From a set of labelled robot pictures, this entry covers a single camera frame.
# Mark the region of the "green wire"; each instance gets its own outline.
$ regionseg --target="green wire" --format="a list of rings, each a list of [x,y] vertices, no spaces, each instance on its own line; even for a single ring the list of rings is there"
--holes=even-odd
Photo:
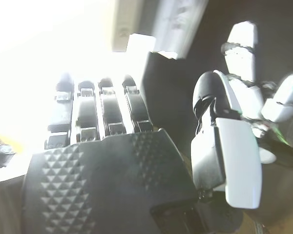
[[[290,144],[285,140],[284,136],[282,135],[282,133],[280,132],[280,130],[279,130],[277,127],[273,127],[272,130],[273,130],[273,132],[276,134],[277,138],[278,138],[281,142],[283,142],[283,143],[285,143],[285,144],[287,144],[287,145],[290,145]]]

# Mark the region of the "dark background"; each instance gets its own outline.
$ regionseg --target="dark background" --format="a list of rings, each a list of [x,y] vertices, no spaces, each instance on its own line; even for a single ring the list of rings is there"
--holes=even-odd
[[[279,83],[293,72],[293,0],[209,0],[186,59],[150,55],[141,87],[150,118],[188,157],[197,124],[194,86],[205,71],[228,72],[220,47],[232,26],[246,20],[257,25],[256,78]],[[288,124],[280,126],[284,133]],[[252,214],[266,224],[293,214],[293,171],[263,166],[261,206]]]

